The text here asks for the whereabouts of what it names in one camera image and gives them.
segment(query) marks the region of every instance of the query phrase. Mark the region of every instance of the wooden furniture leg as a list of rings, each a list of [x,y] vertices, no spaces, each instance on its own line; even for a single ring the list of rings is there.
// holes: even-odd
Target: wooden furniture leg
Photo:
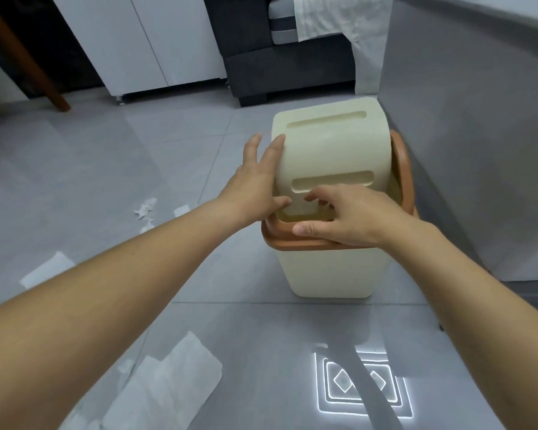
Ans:
[[[35,85],[49,98],[61,112],[67,112],[70,105],[56,90],[46,73],[40,68],[26,48],[18,40],[14,32],[0,16],[0,45],[14,58],[20,69],[28,75]]]

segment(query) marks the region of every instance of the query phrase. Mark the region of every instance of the gray wall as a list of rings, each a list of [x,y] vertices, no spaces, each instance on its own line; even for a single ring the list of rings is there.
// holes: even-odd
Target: gray wall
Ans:
[[[538,30],[395,0],[379,100],[488,270],[538,280]]]

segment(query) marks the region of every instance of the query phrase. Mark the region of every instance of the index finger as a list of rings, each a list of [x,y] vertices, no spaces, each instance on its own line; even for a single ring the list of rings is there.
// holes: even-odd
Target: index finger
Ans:
[[[319,199],[333,204],[337,198],[337,190],[337,186],[317,186],[305,195],[305,201],[311,202]]]
[[[261,134],[257,133],[245,144],[243,148],[243,165],[257,164],[257,148],[261,143]]]
[[[265,150],[263,158],[259,162],[260,165],[266,165],[271,170],[275,171],[281,155],[283,155],[283,145],[285,144],[285,134],[280,134],[273,139],[269,147]]]

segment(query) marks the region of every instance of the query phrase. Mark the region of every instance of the white countertop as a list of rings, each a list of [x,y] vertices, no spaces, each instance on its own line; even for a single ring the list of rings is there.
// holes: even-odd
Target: white countertop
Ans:
[[[538,28],[538,0],[442,0]]]

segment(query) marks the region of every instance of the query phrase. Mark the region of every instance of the person's right hand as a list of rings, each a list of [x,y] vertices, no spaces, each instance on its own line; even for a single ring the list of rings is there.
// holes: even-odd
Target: person's right hand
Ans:
[[[293,227],[297,236],[326,238],[352,246],[383,247],[394,232],[418,219],[405,213],[387,194],[363,185],[318,186],[305,200],[335,208],[330,222],[307,221]]]

